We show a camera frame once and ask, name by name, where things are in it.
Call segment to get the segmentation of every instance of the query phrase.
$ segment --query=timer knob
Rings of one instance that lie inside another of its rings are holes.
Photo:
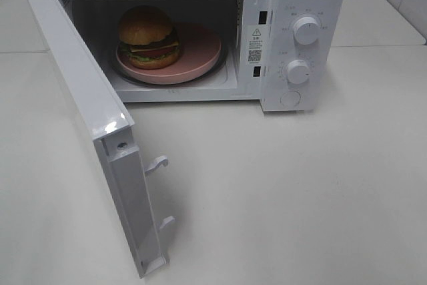
[[[286,78],[290,83],[299,85],[310,76],[310,67],[304,60],[293,60],[286,66]]]
[[[299,18],[292,27],[295,40],[301,45],[309,45],[319,38],[320,26],[316,18],[305,16]]]

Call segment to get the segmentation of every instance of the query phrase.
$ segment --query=cheese slice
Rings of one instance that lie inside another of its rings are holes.
[[[131,53],[137,53],[140,51],[150,51],[150,50],[157,50],[157,49],[162,49],[162,48],[169,48],[169,47],[174,47],[174,46],[178,46],[179,43],[178,41],[174,41],[173,43],[170,43],[169,45],[163,46],[163,47],[158,47],[158,48],[150,48],[150,49],[139,49],[136,46],[133,45],[129,45],[129,48],[131,50]]]

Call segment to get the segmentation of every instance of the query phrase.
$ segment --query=tomato slice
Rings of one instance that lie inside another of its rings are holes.
[[[141,57],[159,57],[162,55],[165,55],[167,53],[170,53],[171,51],[174,51],[177,46],[169,47],[169,48],[161,48],[161,49],[153,49],[149,51],[137,51],[135,53],[132,53],[133,55],[141,56]]]

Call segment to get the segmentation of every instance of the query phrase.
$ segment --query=white countertop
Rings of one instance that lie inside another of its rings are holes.
[[[139,280],[47,53],[1,54],[2,284],[425,284],[427,47],[334,48],[318,108],[128,105],[171,262]]]
[[[27,0],[0,0],[0,53],[46,51]],[[344,0],[332,47],[423,45],[387,0]]]

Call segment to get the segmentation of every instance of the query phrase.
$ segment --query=qr code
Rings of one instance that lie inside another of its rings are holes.
[[[248,61],[260,61],[262,50],[249,50]]]

